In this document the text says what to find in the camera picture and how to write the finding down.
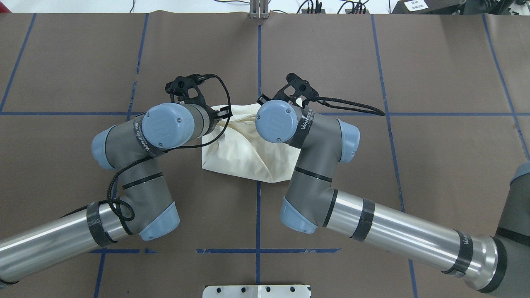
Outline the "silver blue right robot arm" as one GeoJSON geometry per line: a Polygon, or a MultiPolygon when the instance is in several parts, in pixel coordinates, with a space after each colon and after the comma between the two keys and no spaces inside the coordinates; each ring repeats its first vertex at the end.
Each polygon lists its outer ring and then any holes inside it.
{"type": "Polygon", "coordinates": [[[284,198],[308,234],[266,224],[261,281],[313,297],[529,296],[528,160],[511,114],[316,115],[284,198]]]}

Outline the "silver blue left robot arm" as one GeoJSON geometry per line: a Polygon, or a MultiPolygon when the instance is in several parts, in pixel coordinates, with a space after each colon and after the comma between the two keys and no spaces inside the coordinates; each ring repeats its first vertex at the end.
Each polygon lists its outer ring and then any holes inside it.
{"type": "Polygon", "coordinates": [[[106,198],[1,241],[1,287],[129,235],[151,241],[172,232],[180,217],[157,158],[231,116],[230,105],[163,103],[97,134],[94,159],[115,171],[106,198]]]}

